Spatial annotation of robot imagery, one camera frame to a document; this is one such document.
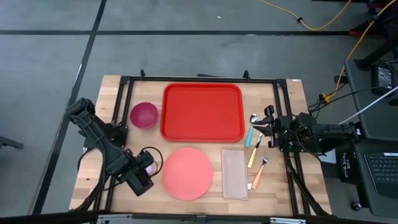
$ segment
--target metal fork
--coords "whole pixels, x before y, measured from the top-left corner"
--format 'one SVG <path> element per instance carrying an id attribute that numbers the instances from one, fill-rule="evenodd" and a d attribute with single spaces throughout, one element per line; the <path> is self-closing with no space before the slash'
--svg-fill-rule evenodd
<path id="1" fill-rule="evenodd" d="M 252 186 L 251 186 L 251 188 L 252 188 L 253 190 L 256 189 L 257 184 L 259 183 L 259 180 L 260 180 L 260 176 L 261 176 L 261 173 L 262 173 L 262 169 L 263 169 L 264 166 L 268 163 L 270 157 L 271 157 L 271 152 L 267 152 L 267 153 L 264 155 L 264 157 L 262 158 L 262 165 L 261 165 L 261 167 L 260 167 L 259 172 L 258 172 L 257 175 L 256 175 L 256 178 L 254 178 L 253 184 L 252 184 Z"/>

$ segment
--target wooden tabletop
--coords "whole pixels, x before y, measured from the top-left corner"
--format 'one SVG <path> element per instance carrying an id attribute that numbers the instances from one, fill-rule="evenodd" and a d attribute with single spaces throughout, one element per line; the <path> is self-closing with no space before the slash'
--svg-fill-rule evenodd
<path id="1" fill-rule="evenodd" d="M 120 76 L 106 75 L 103 78 L 96 102 L 96 115 L 105 123 L 111 122 L 113 108 L 118 93 Z M 163 90 L 171 82 L 134 82 L 132 98 L 129 111 L 138 103 L 151 102 L 162 112 Z M 275 106 L 274 92 L 271 84 L 236 83 L 243 95 L 243 107 L 245 119 L 245 137 L 239 142 L 233 143 L 198 143 L 198 142 L 169 142 L 160 134 L 160 121 L 147 130 L 138 129 L 128 120 L 129 135 L 126 148 L 137 154 L 143 147 L 154 146 L 162 151 L 165 159 L 177 149 L 182 147 L 194 147 L 204 152 L 213 166 L 213 181 L 208 191 L 200 198 L 192 201 L 181 201 L 171 197 L 163 188 L 162 173 L 152 178 L 154 186 L 146 193 L 137 197 L 129 186 L 124 183 L 114 190 L 112 201 L 112 212 L 126 213 L 174 213 L 174 214 L 200 214 L 208 215 L 256 215 L 256 216 L 291 216 L 292 209 L 287 185 L 287 175 L 283 155 L 278 148 L 267 147 L 268 138 L 263 138 L 261 146 L 257 151 L 256 160 L 252 168 L 248 169 L 248 181 L 252 182 L 261 166 L 262 155 L 265 151 L 272 151 L 269 163 L 265 166 L 256 190 L 249 191 L 249 200 L 223 199 L 221 178 L 221 150 L 235 149 L 244 150 L 246 159 L 250 158 L 252 149 L 259 134 L 254 130 L 250 149 L 244 148 L 246 135 L 250 123 L 249 117 L 257 113 L 260 118 L 264 116 L 264 108 L 268 105 Z M 300 80 L 287 80 L 290 103 L 293 114 L 307 112 L 307 103 L 303 86 Z M 126 98 L 127 85 L 125 85 L 121 109 L 118 121 L 121 119 L 124 100 Z M 283 93 L 279 91 L 282 98 L 282 109 L 285 114 Z M 156 153 L 152 154 L 159 163 L 160 158 Z M 309 191 L 315 197 L 323 209 L 329 213 L 330 204 L 323 180 L 322 169 L 316 158 L 301 153 L 305 183 Z M 80 171 L 77 175 L 70 208 L 76 208 L 88 196 L 98 181 L 102 157 L 98 150 L 88 153 L 81 161 Z M 298 208 L 303 213 L 300 191 L 296 189 Z M 104 208 L 106 194 L 101 199 L 101 208 Z"/>

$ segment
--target keyboard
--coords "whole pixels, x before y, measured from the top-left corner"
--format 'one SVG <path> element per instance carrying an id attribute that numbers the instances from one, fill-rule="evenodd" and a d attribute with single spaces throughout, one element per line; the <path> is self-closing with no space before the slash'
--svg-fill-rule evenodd
<path id="1" fill-rule="evenodd" d="M 398 198 L 398 153 L 368 153 L 365 158 L 376 192 Z"/>

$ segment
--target pink round plate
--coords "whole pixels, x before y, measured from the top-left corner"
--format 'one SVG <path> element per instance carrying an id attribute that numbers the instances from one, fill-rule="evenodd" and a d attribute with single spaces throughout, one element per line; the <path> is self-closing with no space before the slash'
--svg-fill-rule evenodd
<path id="1" fill-rule="evenodd" d="M 163 167 L 163 186 L 173 197 L 193 200 L 210 187 L 213 168 L 204 153 L 194 148 L 173 152 Z"/>
<path id="2" fill-rule="evenodd" d="M 150 128 L 155 125 L 157 118 L 156 106 L 148 102 L 137 104 L 130 112 L 131 123 L 137 128 Z"/>

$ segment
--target silver spoon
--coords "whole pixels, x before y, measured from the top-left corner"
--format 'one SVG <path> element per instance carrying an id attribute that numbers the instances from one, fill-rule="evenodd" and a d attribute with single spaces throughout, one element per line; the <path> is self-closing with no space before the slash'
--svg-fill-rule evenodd
<path id="1" fill-rule="evenodd" d="M 248 134 L 248 138 L 246 139 L 246 147 L 250 147 L 250 143 L 251 143 L 251 136 L 253 135 L 253 122 L 257 121 L 257 114 L 252 114 L 250 116 L 250 129 L 249 129 L 249 134 Z"/>

